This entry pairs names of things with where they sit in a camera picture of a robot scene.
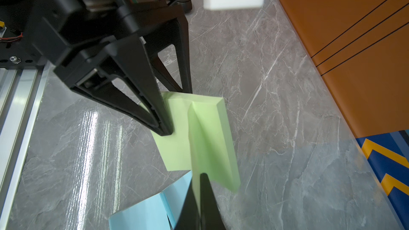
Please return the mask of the green memo pad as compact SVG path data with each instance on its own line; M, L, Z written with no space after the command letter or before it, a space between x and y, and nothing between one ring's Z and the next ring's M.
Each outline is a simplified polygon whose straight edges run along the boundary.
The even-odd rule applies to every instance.
M224 98L177 92L162 96L174 131L152 136L166 169L192 171L195 190L205 173L236 192L241 182Z

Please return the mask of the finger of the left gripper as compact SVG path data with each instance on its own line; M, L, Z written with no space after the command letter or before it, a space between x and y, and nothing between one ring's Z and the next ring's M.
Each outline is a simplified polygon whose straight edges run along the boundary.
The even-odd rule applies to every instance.
M173 45L182 85L179 86L160 60L158 53ZM189 52L189 25L185 16L172 19L150 34L150 63L155 77L171 92L192 93Z
M140 122L160 136L174 128L143 42L131 35L78 52L70 89Z

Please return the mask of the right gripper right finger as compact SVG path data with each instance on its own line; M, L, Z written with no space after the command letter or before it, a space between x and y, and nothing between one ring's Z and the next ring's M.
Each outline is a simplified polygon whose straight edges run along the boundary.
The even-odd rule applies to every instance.
M207 174L200 175L200 227L202 230L226 230Z

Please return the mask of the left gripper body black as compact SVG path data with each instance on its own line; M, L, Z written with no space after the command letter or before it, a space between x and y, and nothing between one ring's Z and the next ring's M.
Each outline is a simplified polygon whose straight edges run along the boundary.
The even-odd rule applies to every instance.
M25 28L25 50L51 61L70 88L78 52L138 35L150 62L150 34L182 16L180 0L35 0ZM158 56L181 86L175 47L170 45Z

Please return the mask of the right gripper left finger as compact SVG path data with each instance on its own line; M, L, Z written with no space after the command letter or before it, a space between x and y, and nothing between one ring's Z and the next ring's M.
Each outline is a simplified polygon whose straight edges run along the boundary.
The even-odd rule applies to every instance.
M200 215L190 183L175 230L200 230Z

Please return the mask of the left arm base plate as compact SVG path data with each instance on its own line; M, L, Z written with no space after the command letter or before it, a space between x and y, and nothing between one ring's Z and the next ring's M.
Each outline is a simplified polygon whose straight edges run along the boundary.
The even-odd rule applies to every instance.
M1 20L1 68L7 70L42 69L46 60L27 53L22 46L23 32Z

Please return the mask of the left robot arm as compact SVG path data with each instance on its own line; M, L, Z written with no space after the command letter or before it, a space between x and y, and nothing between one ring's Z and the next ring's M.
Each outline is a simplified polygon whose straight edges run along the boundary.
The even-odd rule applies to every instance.
M189 27L178 0L1 0L1 67L46 62L73 92L161 136L174 125L158 88L191 93Z

